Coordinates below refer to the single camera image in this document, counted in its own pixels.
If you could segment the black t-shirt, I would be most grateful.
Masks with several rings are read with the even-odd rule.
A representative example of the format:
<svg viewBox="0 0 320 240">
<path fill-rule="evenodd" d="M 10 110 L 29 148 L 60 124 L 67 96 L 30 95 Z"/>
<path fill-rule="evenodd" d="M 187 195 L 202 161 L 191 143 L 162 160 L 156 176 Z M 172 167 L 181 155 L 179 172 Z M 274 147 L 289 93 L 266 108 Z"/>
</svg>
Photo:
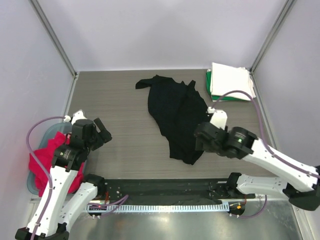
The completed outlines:
<svg viewBox="0 0 320 240">
<path fill-rule="evenodd" d="M 150 88 L 147 109 L 168 141 L 169 157 L 188 165 L 194 165 L 203 154 L 196 150 L 194 132 L 210 119 L 208 106 L 195 86 L 194 80 L 186 84 L 159 75 L 135 84 L 136 89 Z"/>
</svg>

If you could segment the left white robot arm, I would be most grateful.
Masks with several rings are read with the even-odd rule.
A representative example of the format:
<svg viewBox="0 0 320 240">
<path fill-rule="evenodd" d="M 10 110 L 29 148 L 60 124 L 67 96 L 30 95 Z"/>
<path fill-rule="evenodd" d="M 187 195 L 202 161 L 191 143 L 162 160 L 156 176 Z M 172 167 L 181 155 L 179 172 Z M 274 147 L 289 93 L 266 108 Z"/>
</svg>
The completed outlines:
<svg viewBox="0 0 320 240">
<path fill-rule="evenodd" d="M 54 151 L 50 170 L 45 171 L 48 182 L 40 203 L 27 226 L 17 230 L 17 240 L 67 240 L 88 203 L 106 195 L 105 179 L 87 174 L 70 201 L 65 203 L 70 186 L 89 153 L 112 140 L 99 118 L 90 120 L 78 111 L 67 119 L 72 125 L 69 143 L 63 143 Z"/>
</svg>

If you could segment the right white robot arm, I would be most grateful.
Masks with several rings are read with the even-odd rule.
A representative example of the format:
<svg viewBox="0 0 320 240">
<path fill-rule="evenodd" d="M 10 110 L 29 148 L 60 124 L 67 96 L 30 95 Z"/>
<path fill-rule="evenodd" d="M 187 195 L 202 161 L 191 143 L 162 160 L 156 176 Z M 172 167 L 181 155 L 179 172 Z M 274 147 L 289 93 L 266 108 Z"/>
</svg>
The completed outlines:
<svg viewBox="0 0 320 240">
<path fill-rule="evenodd" d="M 198 150 L 253 163 L 275 175 L 254 177 L 231 173 L 225 185 L 226 194 L 231 198 L 258 194 L 287 199 L 306 211 L 315 211 L 320 206 L 319 167 L 305 165 L 264 145 L 262 139 L 242 127 L 228 131 L 203 122 L 194 136 Z"/>
</svg>

